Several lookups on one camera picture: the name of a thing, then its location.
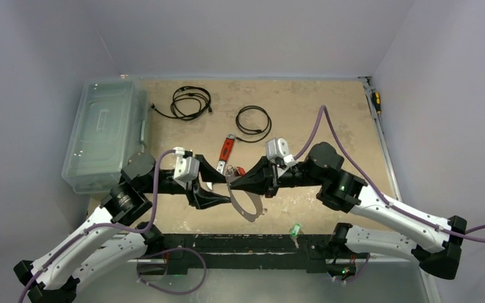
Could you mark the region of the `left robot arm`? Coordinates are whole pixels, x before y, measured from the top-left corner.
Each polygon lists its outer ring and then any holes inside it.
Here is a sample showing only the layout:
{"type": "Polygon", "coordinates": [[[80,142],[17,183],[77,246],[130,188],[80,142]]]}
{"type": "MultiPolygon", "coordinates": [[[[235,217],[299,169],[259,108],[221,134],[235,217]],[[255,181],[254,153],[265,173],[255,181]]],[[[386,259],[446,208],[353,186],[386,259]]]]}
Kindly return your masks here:
{"type": "Polygon", "coordinates": [[[153,224],[159,194],[182,194],[199,210],[229,203],[226,196],[201,188],[200,181],[224,183],[225,177],[203,155],[176,147],[174,169],[164,170],[149,153],[133,155],[121,179],[93,213],[54,249],[13,268],[23,302],[72,302],[95,277],[124,262],[165,254],[164,235],[153,224]]]}

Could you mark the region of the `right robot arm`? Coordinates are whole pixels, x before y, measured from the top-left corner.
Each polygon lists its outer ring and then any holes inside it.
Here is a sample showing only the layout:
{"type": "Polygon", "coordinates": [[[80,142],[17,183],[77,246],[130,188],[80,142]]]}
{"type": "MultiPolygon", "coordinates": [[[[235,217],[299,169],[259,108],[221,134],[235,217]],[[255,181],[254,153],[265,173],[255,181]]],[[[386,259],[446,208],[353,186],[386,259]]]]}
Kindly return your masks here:
{"type": "Polygon", "coordinates": [[[456,277],[465,219],[430,215],[383,194],[344,170],[344,158],[329,143],[311,147],[302,162],[295,162],[286,146],[283,139],[269,141],[266,155],[232,181],[230,189],[271,198],[280,188],[319,186],[316,199],[327,208],[368,218],[389,229],[377,231],[339,223],[329,240],[334,255],[384,254],[412,261],[438,278],[456,277]]]}

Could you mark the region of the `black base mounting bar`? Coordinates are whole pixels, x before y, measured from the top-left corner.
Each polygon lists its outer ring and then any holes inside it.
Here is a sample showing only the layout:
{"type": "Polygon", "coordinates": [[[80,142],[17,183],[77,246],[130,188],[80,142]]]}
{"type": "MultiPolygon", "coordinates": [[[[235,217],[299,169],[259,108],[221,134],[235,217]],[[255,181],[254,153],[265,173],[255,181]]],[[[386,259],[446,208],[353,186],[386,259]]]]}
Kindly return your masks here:
{"type": "Polygon", "coordinates": [[[303,234],[294,241],[287,234],[166,234],[160,245],[172,249],[167,257],[167,273],[185,275],[189,269],[225,270],[304,270],[326,273],[334,259],[357,261],[366,252],[333,248],[331,235],[303,234]]]}

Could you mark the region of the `clear plastic storage box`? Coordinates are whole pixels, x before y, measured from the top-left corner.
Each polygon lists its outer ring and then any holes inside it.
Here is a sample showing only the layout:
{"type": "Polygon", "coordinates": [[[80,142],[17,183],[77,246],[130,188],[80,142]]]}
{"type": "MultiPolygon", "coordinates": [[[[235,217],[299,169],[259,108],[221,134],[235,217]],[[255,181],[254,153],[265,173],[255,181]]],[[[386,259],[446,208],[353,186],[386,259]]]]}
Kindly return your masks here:
{"type": "Polygon", "coordinates": [[[62,170],[75,193],[107,193],[118,184],[129,158],[148,145],[148,109],[136,79],[85,83],[62,170]]]}

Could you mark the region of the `yellow black screwdriver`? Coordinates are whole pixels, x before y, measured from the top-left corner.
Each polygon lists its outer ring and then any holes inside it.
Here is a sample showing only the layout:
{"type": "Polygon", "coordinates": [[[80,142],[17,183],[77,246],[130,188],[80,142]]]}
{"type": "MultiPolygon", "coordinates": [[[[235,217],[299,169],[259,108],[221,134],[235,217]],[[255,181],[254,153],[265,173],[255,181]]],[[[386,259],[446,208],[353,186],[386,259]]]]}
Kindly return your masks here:
{"type": "Polygon", "coordinates": [[[381,114],[381,99],[380,99],[380,94],[378,92],[373,92],[371,94],[371,102],[373,104],[373,107],[378,115],[381,114]]]}

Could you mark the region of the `red handled adjustable wrench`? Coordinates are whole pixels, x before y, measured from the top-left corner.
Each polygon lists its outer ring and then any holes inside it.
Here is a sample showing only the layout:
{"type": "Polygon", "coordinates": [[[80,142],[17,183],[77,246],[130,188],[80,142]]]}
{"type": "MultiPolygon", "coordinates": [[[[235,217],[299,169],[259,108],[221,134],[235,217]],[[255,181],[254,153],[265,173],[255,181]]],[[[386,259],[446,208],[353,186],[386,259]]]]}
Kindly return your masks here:
{"type": "Polygon", "coordinates": [[[229,133],[224,140],[222,149],[220,151],[217,168],[216,168],[216,171],[219,174],[224,175],[224,170],[227,166],[227,162],[230,157],[235,140],[236,140],[236,135],[234,133],[229,133]]]}

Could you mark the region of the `aluminium frame rail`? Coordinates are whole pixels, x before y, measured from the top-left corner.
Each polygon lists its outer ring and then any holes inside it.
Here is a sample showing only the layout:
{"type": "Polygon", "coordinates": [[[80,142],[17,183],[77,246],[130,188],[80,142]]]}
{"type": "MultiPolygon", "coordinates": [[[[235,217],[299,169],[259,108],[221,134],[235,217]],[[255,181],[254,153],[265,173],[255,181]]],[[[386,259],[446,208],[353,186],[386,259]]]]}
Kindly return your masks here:
{"type": "MultiPolygon", "coordinates": [[[[384,156],[384,159],[385,159],[385,162],[386,162],[388,180],[389,180],[390,185],[393,189],[394,197],[395,197],[395,199],[402,201],[402,195],[401,195],[400,189],[398,187],[397,178],[396,178],[396,175],[395,175],[395,170],[394,170],[391,158],[390,158],[388,145],[386,143],[385,134],[384,134],[384,131],[383,131],[383,121],[382,121],[382,118],[381,118],[381,114],[378,113],[378,111],[376,110],[376,107],[375,107],[375,105],[372,101],[372,98],[371,98],[373,96],[373,93],[376,93],[376,88],[371,84],[371,77],[370,76],[358,77],[357,80],[359,80],[362,83],[362,86],[364,88],[364,92],[365,92],[365,95],[366,95],[366,98],[367,98],[367,101],[368,101],[368,106],[369,106],[369,110],[370,110],[370,113],[371,113],[371,117],[374,121],[376,132],[378,134],[379,141],[380,141],[380,144],[381,144],[382,153],[383,153],[383,156],[384,156]]],[[[425,292],[428,296],[428,301],[434,302],[434,303],[442,302],[441,295],[438,291],[435,279],[431,275],[429,275],[429,274],[427,274],[423,271],[421,272],[421,278],[422,278],[422,285],[425,288],[425,292]]]]}

